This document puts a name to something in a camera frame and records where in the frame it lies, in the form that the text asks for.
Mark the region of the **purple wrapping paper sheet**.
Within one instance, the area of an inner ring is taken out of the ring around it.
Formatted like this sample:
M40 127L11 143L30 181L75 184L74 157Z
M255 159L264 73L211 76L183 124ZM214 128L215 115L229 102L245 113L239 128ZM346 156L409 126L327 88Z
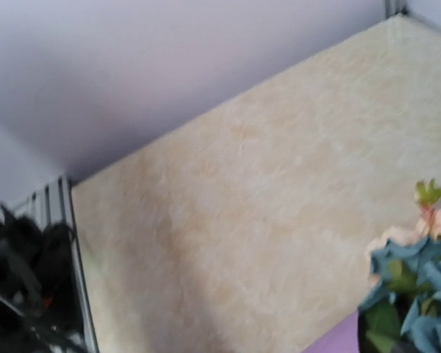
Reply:
M358 353L358 320L358 312L348 315L303 353Z

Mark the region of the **pink fake rose bunch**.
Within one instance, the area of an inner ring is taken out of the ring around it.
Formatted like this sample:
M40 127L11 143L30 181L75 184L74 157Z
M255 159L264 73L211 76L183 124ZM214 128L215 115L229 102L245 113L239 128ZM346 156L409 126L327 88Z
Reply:
M375 287L393 278L392 262L401 261L397 273L412 273L417 284L433 285L441 291L441 186L435 180L415 185L415 201L420 217L413 228L391 226L372 239L365 250L370 274L368 285Z

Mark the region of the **blue fake flower bunch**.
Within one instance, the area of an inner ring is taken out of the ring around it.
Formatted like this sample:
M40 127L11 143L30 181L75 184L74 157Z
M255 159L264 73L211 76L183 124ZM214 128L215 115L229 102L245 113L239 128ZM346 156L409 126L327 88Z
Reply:
M360 352L441 352L441 236L387 240L370 253L377 283L358 307Z

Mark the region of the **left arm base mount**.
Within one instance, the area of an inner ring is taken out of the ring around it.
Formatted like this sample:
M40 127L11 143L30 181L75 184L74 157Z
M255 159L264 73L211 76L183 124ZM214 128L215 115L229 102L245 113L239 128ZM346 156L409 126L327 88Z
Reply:
M64 221L40 229L27 215L0 204L0 352L86 352L71 339L82 329Z

